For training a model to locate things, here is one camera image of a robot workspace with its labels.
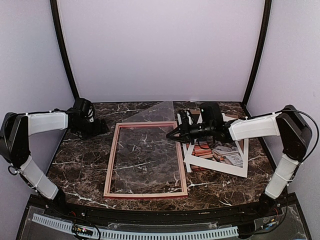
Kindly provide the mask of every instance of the clear plastic sheet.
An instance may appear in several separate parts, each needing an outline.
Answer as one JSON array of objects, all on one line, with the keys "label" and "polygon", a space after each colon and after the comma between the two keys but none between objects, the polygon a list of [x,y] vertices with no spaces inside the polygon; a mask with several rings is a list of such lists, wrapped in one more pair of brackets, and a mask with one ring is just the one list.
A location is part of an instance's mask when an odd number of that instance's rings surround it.
[{"label": "clear plastic sheet", "polygon": [[[162,102],[124,123],[173,122],[172,102]],[[167,140],[173,126],[121,127],[114,157],[110,193],[169,194],[182,192],[177,144]]]},{"label": "clear plastic sheet", "polygon": [[123,123],[171,122],[175,121],[174,103],[164,101],[127,119]]}]

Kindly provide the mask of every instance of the marble table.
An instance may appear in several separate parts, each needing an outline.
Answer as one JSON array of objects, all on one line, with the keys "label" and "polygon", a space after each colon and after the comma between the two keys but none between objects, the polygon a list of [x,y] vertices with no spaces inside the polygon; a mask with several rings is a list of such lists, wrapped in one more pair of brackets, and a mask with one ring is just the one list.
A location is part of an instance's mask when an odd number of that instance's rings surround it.
[{"label": "marble table", "polygon": [[[273,174],[258,139],[249,141],[248,177],[207,170],[186,173],[188,197],[171,199],[105,199],[106,172],[116,123],[159,102],[95,103],[96,117],[110,132],[82,140],[67,132],[48,171],[48,177],[66,193],[68,203],[118,210],[183,211],[256,202]],[[198,110],[199,103],[174,102],[174,111]],[[221,111],[244,117],[239,103],[219,103]]]}]

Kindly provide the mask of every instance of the purple wall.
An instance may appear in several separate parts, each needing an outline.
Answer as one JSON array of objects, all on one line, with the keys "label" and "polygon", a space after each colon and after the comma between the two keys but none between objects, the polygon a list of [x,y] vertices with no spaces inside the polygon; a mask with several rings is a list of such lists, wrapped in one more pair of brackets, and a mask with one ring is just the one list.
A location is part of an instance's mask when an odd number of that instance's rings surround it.
[{"label": "purple wall", "polygon": [[[7,112],[69,108],[72,93],[61,60],[50,1],[0,1],[0,123]],[[30,150],[46,171],[62,132],[34,135]],[[1,239],[16,239],[30,193],[0,156]]]},{"label": "purple wall", "polygon": [[[261,64],[248,104],[252,115],[292,104],[320,125],[319,13],[317,0],[273,1]],[[283,150],[280,138],[268,137],[266,142],[278,161]],[[320,239],[319,155],[320,147],[301,166],[289,187],[298,196],[313,239]]]},{"label": "purple wall", "polygon": [[264,0],[58,2],[82,97],[242,100]]}]

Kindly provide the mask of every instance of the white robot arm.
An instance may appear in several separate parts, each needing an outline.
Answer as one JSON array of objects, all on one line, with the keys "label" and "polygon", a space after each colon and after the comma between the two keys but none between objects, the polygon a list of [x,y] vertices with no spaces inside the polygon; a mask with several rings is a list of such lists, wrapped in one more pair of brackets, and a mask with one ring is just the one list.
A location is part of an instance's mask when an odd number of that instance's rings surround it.
[{"label": "white robot arm", "polygon": [[77,98],[73,107],[66,111],[7,113],[0,130],[0,155],[10,164],[9,172],[19,174],[30,188],[62,209],[65,194],[34,162],[29,150],[29,136],[65,129],[84,139],[108,131],[105,120],[95,119],[93,104],[84,98]]},{"label": "white robot arm", "polygon": [[214,140],[228,143],[250,138],[281,136],[284,148],[282,158],[259,199],[258,212],[264,216],[304,161],[312,138],[311,128],[292,105],[287,105],[279,112],[228,122],[223,121],[217,103],[201,104],[200,112],[202,123],[190,124],[190,113],[180,111],[182,124],[168,133],[167,138],[194,144],[194,140],[201,137],[213,137]]}]

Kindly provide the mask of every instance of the pink frame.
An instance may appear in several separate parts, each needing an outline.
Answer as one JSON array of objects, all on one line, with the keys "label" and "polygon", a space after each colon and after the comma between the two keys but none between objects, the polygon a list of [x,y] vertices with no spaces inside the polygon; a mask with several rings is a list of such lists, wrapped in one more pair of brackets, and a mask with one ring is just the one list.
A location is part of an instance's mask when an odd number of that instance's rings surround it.
[{"label": "pink frame", "polygon": [[110,193],[112,172],[114,169],[114,162],[116,156],[116,149],[118,144],[118,138],[121,128],[150,128],[150,127],[170,127],[176,128],[177,122],[175,121],[155,121],[155,122],[124,122],[117,123],[115,126],[110,158],[108,163],[108,169],[105,178],[104,185],[104,198],[124,198],[124,199],[153,199],[153,198],[177,198],[177,197],[186,197],[188,196],[187,181],[185,175],[184,161],[181,151],[180,143],[176,142],[176,152],[179,166],[180,182],[181,182],[181,192],[168,192],[168,193]]}]

